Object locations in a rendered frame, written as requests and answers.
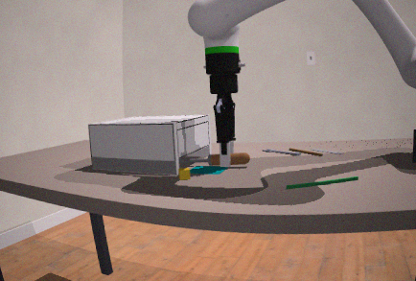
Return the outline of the green thin rod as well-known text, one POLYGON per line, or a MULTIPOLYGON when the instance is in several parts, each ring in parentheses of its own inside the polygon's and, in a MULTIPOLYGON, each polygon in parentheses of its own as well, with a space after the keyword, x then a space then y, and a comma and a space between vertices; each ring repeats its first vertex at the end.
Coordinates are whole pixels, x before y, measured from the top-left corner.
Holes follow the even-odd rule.
POLYGON ((358 180, 358 176, 347 177, 347 178, 340 178, 340 179, 333 179, 333 180, 310 182, 310 183, 287 185, 287 189, 302 188, 302 187, 311 187, 311 186, 318 186, 318 185, 325 185, 325 184, 333 184, 333 183, 353 181, 353 180, 358 180))

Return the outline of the tool with orange wooden handle and grey metal rod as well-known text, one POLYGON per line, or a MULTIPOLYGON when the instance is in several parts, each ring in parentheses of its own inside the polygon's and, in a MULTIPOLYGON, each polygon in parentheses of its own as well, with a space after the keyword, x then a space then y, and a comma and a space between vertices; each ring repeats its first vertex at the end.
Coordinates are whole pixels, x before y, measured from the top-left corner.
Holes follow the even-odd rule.
MULTIPOLYGON (((246 152, 230 153, 230 164, 231 165, 247 164, 249 162, 249 160, 250 160, 250 156, 246 152)), ((219 154, 209 154, 208 158, 179 159, 179 163, 199 163, 199 162, 208 162, 209 166, 219 166, 220 165, 220 155, 219 154)))

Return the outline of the teal flat square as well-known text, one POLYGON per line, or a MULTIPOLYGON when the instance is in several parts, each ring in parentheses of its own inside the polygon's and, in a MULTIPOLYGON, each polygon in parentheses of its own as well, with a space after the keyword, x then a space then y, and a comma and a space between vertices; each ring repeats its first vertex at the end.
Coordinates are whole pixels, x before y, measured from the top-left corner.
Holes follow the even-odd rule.
POLYGON ((216 166, 196 166, 190 170, 190 174, 211 174, 219 175, 228 167, 216 167, 216 166))

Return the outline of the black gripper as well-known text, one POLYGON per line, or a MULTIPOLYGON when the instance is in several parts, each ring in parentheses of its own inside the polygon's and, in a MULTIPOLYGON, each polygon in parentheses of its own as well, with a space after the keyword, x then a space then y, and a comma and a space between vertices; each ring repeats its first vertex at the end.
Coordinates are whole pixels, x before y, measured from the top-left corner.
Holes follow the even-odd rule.
POLYGON ((234 152, 234 141, 236 140, 233 138, 235 137, 235 103, 231 101, 231 93, 238 92, 238 77, 237 74, 211 75, 209 77, 210 93, 218 95, 214 111, 217 143, 220 143, 220 166, 231 167, 230 153, 234 152))

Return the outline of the small yellow block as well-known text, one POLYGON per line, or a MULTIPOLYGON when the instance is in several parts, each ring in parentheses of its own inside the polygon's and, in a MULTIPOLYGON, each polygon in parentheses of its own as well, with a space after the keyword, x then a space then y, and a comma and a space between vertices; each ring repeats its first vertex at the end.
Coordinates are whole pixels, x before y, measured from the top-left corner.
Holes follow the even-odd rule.
POLYGON ((190 178, 190 169, 189 168, 180 168, 178 169, 179 179, 186 180, 190 178))

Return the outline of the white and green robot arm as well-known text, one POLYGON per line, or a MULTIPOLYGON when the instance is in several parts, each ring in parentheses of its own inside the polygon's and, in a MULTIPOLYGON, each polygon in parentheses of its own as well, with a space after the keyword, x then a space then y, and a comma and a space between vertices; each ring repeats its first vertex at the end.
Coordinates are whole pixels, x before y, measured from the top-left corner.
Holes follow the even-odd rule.
MULTIPOLYGON (((240 73, 241 67, 245 66, 239 57, 240 23, 284 1, 196 0, 189 9, 188 22, 196 34, 204 36, 206 65, 203 68, 206 68, 206 74, 240 73), (206 36, 216 37, 209 39, 206 36)), ((404 82, 416 89, 416 37, 388 0, 352 1, 381 37, 404 82)))

